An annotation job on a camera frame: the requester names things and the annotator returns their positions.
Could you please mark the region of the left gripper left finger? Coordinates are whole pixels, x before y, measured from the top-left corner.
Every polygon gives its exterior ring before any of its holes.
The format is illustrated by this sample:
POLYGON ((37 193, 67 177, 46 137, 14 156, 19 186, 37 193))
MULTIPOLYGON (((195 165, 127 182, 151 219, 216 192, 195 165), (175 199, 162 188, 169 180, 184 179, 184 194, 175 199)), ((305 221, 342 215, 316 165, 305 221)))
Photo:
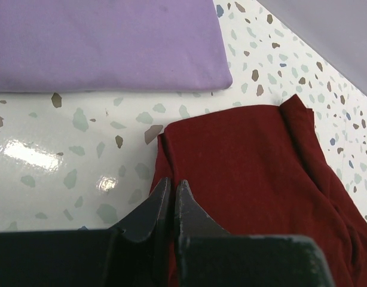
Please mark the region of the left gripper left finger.
POLYGON ((167 286, 170 190, 107 229, 0 233, 0 286, 167 286))

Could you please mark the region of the maroon t shirt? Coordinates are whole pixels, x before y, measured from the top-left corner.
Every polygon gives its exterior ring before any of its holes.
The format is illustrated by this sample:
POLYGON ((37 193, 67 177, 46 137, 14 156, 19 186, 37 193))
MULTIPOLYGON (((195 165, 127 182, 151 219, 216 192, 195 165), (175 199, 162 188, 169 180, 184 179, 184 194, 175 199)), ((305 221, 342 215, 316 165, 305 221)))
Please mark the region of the maroon t shirt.
POLYGON ((367 223, 329 167, 314 113, 298 96, 169 124, 154 183, 187 180, 233 234, 302 234, 322 249, 337 286, 367 286, 367 223))

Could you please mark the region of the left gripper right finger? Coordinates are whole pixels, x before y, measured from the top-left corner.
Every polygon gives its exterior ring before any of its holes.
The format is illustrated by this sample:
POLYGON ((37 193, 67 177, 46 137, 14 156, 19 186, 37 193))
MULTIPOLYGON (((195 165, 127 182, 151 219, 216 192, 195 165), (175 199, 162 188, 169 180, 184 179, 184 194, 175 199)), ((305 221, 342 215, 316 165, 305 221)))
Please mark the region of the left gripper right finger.
POLYGON ((232 235, 196 202, 186 180, 176 190, 175 257, 180 286, 335 286, 314 240, 232 235))

